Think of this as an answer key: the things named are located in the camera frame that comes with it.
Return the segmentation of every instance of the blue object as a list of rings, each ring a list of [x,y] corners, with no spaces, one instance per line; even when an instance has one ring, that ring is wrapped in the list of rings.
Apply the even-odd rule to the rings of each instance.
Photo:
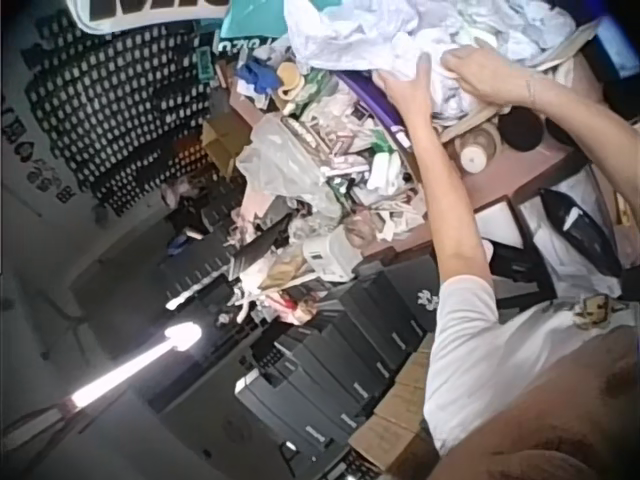
[[[258,95],[274,92],[282,86],[282,81],[275,70],[255,58],[238,68],[236,77],[253,85]]]
[[[191,239],[187,235],[185,235],[184,233],[179,234],[169,242],[169,245],[167,246],[167,254],[170,257],[179,254],[184,249],[184,247],[189,245],[190,242]]]
[[[311,0],[322,11],[342,5],[342,0]],[[273,37],[287,33],[284,0],[233,0],[222,23],[222,38]]]

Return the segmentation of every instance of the white plastic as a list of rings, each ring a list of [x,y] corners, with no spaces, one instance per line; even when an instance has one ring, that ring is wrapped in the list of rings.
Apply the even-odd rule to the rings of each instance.
[[[353,268],[362,261],[362,254],[351,246],[342,225],[329,235],[310,238],[302,250],[309,265],[327,282],[351,280]]]
[[[487,152],[478,145],[469,145],[460,152],[460,164],[469,173],[480,173],[487,166]]]
[[[299,198],[328,217],[340,217],[340,204],[320,169],[279,119],[270,113],[256,124],[236,166],[254,190]]]

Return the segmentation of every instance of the white t-shirt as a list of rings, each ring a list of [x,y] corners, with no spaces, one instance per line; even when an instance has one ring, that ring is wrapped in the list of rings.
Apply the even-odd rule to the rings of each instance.
[[[608,321],[580,328],[576,322],[585,321],[574,313],[580,304],[575,299],[546,302],[500,325],[496,297],[484,280],[463,275],[442,285],[424,405],[441,455],[503,410],[560,357],[639,318],[636,304],[614,302],[621,311]]]

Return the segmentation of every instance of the round lid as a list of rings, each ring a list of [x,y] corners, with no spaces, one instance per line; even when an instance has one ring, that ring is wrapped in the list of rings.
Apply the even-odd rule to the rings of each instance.
[[[487,152],[478,145],[471,144],[460,152],[460,164],[469,173],[479,173],[487,166]]]

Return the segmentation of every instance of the cardboard box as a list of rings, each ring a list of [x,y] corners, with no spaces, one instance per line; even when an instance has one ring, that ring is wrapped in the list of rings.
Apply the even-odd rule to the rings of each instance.
[[[396,377],[396,383],[424,389],[427,384],[430,355],[426,352],[411,355]]]
[[[424,386],[417,388],[396,383],[378,404],[375,414],[413,433],[420,433],[424,394]]]
[[[202,148],[227,178],[235,158],[251,143],[251,127],[234,111],[209,118],[202,123]]]
[[[424,480],[439,459],[432,441],[377,415],[349,444],[380,470],[403,480]]]
[[[433,342],[435,341],[435,339],[436,337],[433,333],[427,333],[427,336],[424,337],[424,340],[418,347],[418,352],[431,353],[431,349],[433,348]]]

